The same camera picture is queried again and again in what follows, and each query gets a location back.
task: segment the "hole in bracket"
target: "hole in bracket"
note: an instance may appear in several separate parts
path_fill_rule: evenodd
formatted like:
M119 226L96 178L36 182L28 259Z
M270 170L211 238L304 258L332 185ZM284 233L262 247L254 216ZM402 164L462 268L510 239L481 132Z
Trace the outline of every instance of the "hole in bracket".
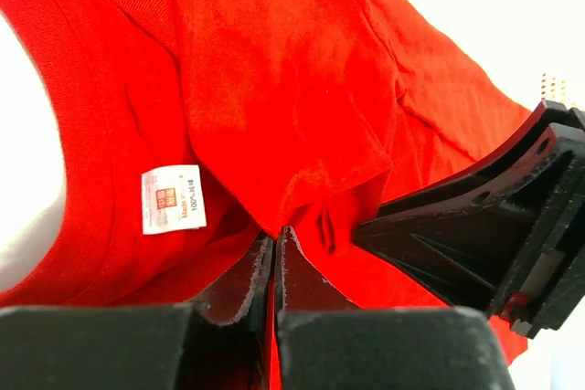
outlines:
M542 141L542 143L538 146L537 155L542 154L547 149L549 142L550 139L545 139L544 141Z
M485 201L485 199L490 196L490 191L485 191L479 194L476 198L472 200L472 204L479 206L481 203Z

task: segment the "red fabric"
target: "red fabric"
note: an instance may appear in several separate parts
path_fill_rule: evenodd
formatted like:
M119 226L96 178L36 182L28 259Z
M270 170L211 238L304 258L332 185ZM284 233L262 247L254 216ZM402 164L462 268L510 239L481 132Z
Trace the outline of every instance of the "red fabric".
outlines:
M287 224L358 305L440 305L353 247L353 227L527 116L406 0L0 8L47 84L69 189L57 242L2 305L185 300ZM142 236L140 174L177 163L203 167L207 227ZM526 348L494 327L508 360Z

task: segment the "black mechanical part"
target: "black mechanical part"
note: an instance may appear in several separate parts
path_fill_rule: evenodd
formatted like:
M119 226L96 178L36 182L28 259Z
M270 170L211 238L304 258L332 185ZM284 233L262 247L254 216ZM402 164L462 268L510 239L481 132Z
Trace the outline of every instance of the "black mechanical part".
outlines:
M513 390L482 313L358 310L304 258L277 243L277 337L284 390Z
M249 251L191 302L0 310L2 390L263 390L273 244Z
M534 337L585 294L583 113L543 102L473 167L382 206L355 243L445 302Z

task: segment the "garment tag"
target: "garment tag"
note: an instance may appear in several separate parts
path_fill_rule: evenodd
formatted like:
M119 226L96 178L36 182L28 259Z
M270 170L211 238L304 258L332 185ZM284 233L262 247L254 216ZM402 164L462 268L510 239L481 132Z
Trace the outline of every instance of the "garment tag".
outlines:
M142 176L143 233L155 235L207 225L196 164L156 168Z

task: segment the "black plastic bracket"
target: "black plastic bracket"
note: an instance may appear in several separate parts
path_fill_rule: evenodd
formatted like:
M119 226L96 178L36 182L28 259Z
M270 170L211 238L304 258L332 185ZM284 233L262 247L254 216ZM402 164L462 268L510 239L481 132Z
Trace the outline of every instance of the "black plastic bracket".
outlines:
M360 310L310 265L288 227L274 281L285 390L514 389L478 311Z
M497 151L382 206L355 243L451 305L534 337L585 294L583 113L543 102Z

